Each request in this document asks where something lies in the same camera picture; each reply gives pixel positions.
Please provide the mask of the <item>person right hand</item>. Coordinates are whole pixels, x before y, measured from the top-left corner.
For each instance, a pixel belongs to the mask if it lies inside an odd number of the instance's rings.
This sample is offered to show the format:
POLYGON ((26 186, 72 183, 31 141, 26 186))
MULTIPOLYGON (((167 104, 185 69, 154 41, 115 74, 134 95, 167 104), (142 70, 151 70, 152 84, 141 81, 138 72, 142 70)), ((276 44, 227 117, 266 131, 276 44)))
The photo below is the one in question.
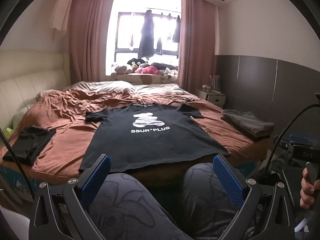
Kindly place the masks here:
POLYGON ((319 180, 311 184, 309 181, 308 169, 304 168, 301 181, 302 189, 300 191, 300 207, 309 209, 315 202, 315 192, 319 191, 319 180))

